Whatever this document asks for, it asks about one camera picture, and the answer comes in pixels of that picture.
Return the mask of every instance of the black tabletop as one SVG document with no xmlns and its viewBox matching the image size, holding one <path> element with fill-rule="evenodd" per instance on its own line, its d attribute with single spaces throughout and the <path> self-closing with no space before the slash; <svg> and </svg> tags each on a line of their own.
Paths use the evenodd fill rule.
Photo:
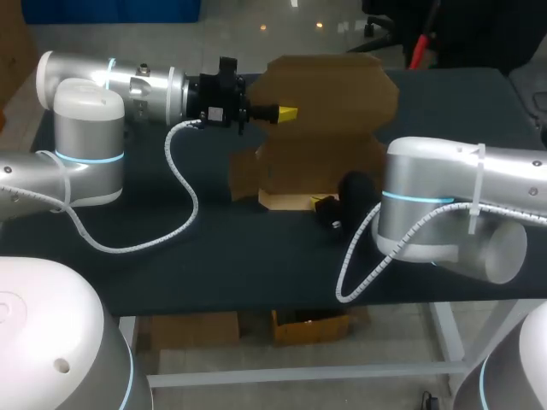
<svg viewBox="0 0 547 410">
<path fill-rule="evenodd" d="M 403 136 L 448 138 L 498 147 L 543 149 L 508 81 L 490 69 L 390 71 L 400 89 L 397 118 L 376 132 L 382 142 Z M 92 236 L 112 247 L 142 243 L 181 225 L 191 202 L 163 157 L 164 126 L 132 127 L 126 182 L 115 203 L 78 210 Z M 271 212 L 255 198 L 232 203 L 229 154 L 259 146 L 249 126 L 189 131 L 173 140 L 174 160 L 201 200 L 191 228 L 174 240 L 131 255 L 92 249 L 63 214 L 37 214 L 4 224 L 2 255 L 61 262 L 82 274 L 114 315 L 270 308 L 329 308 L 345 252 L 310 212 Z M 34 149 L 53 148 L 52 117 L 44 116 Z M 546 298 L 547 231 L 527 228 L 528 254 L 506 285 L 486 284 L 430 264 L 393 262 L 357 303 Z M 371 261 L 358 255 L 348 287 Z"/>
</svg>

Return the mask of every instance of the red handle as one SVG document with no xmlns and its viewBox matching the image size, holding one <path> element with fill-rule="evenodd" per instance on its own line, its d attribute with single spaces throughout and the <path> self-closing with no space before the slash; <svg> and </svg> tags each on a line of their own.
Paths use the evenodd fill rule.
<svg viewBox="0 0 547 410">
<path fill-rule="evenodd" d="M 421 58 L 424 56 L 424 51 L 429 44 L 429 38 L 425 34 L 421 34 L 418 38 L 418 42 L 414 47 L 414 53 L 412 53 L 412 61 L 409 65 L 409 70 L 415 70 L 420 66 Z"/>
</svg>

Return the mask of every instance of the floor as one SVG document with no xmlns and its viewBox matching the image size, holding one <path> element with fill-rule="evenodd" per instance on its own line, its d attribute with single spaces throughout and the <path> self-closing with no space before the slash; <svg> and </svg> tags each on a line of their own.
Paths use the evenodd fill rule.
<svg viewBox="0 0 547 410">
<path fill-rule="evenodd" d="M 478 333 L 495 302 L 454 303 L 456 321 L 465 345 Z M 245 329 L 237 347 L 163 350 L 159 373 L 212 372 L 295 366 L 336 366 L 440 360 L 425 306 L 418 304 L 368 307 L 370 322 L 352 315 L 351 333 L 337 343 L 274 347 L 269 322 L 259 313 L 240 315 Z M 139 356 L 149 366 L 147 354 Z M 419 410 L 424 390 L 450 409 L 442 376 L 378 378 L 348 381 L 246 384 L 202 388 L 159 389 L 159 410 L 211 409 L 382 409 Z"/>
<path fill-rule="evenodd" d="M 63 50 L 116 56 L 183 67 L 189 74 L 215 73 L 219 56 L 238 58 L 240 73 L 256 73 L 282 54 L 341 53 L 363 42 L 360 0 L 203 0 L 202 18 L 187 25 L 33 26 L 40 52 Z M 375 54 L 386 67 L 402 67 L 398 47 Z M 547 56 L 547 40 L 538 52 Z M 8 124 L 0 149 L 29 150 L 43 110 L 31 77 L 5 108 Z M 495 302 L 454 303 L 464 344 L 469 344 Z M 236 348 L 162 351 L 159 372 L 201 372 L 259 367 L 326 366 L 439 359 L 438 346 L 421 305 L 371 307 L 371 323 L 354 319 L 342 342 L 274 348 L 260 314 Z M 147 361 L 146 354 L 140 357 Z M 450 408 L 444 378 L 390 378 L 337 382 L 235 385 L 155 392 L 156 410 L 231 408 L 408 409 L 419 408 L 421 392 L 442 397 Z"/>
</svg>

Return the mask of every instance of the blue box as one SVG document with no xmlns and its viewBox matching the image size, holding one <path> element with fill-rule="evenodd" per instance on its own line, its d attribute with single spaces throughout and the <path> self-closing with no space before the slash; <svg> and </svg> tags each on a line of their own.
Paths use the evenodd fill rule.
<svg viewBox="0 0 547 410">
<path fill-rule="evenodd" d="M 28 24 L 191 23 L 201 0 L 22 0 Z"/>
</svg>

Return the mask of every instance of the metal table frame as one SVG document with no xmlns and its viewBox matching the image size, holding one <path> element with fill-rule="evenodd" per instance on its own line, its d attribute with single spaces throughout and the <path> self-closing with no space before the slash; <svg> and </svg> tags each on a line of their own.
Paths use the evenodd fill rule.
<svg viewBox="0 0 547 410">
<path fill-rule="evenodd" d="M 513 327 L 541 303 L 541 300 L 500 301 L 468 351 L 463 348 L 462 338 L 457 329 L 450 303 L 430 303 L 428 306 L 431 310 L 444 361 L 162 374 L 149 375 L 148 379 L 151 388 L 160 389 L 215 384 L 446 374 L 449 375 L 451 392 L 456 393 L 457 386 L 459 386 L 467 372 L 479 364 Z M 120 319 L 120 330 L 132 349 L 135 347 L 137 329 L 137 317 L 131 316 Z"/>
</svg>

